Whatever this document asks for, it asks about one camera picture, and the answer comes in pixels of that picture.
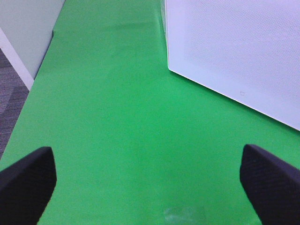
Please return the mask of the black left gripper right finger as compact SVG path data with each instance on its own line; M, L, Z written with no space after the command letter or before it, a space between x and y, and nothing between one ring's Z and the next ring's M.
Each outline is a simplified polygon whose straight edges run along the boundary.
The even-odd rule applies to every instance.
M265 149L246 144L240 182L263 225L300 223L300 171Z

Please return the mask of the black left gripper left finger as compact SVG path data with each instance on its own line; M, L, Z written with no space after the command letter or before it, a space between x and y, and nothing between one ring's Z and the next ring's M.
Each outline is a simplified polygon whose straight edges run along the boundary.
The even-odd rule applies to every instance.
M51 147L41 147L0 172L0 223L36 225L57 182Z

